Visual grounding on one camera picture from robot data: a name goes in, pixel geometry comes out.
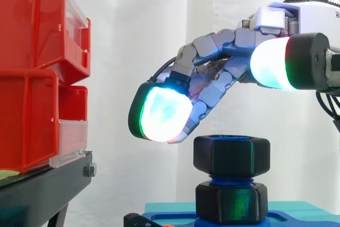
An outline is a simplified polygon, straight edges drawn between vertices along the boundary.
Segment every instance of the white backdrop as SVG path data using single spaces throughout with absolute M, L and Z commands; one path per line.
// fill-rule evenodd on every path
M 128 131 L 137 88 L 182 45 L 235 28 L 273 1 L 283 0 L 76 0 L 92 20 L 91 78 L 81 84 L 89 88 L 88 149 L 98 172 L 70 203 L 66 227 L 118 227 L 146 202 L 194 201 L 196 185 L 208 177 L 192 166 L 192 140 L 211 133 L 271 141 L 271 170 L 256 178 L 270 200 L 305 200 L 340 213 L 339 135 L 313 92 L 236 84 L 180 145 Z

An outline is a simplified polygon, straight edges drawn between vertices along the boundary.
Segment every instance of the plastic drawer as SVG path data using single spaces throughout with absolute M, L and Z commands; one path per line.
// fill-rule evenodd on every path
M 25 173 L 84 156 L 86 87 L 60 86 L 53 70 L 0 70 L 0 95 L 0 170 Z
M 90 76 L 90 27 L 74 0 L 0 0 L 1 69 L 53 69 L 60 83 Z

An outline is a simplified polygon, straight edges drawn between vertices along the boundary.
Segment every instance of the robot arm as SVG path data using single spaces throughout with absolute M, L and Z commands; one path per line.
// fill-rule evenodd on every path
M 183 46 L 165 70 L 168 77 L 158 82 L 151 77 L 139 88 L 129 112 L 131 133 L 170 144 L 183 141 L 240 78 L 270 88 L 337 94 L 340 42 L 325 18 L 332 14 L 340 29 L 340 8 L 325 0 L 288 1 L 293 3 L 260 8 L 241 28 Z

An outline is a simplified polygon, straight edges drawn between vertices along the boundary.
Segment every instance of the teal table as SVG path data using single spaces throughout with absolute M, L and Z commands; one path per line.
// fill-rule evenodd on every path
M 269 210 L 282 211 L 301 221 L 331 221 L 340 223 L 340 216 L 333 215 L 303 201 L 273 201 L 268 203 Z M 195 203 L 147 203 L 145 213 L 151 212 L 194 212 Z M 194 219 L 156 220 L 162 224 L 186 224 Z

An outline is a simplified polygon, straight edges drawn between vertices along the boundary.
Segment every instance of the black shelf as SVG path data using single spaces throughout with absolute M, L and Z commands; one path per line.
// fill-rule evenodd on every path
M 63 226 L 67 205 L 91 183 L 92 152 L 59 169 L 46 167 L 0 181 L 0 227 Z

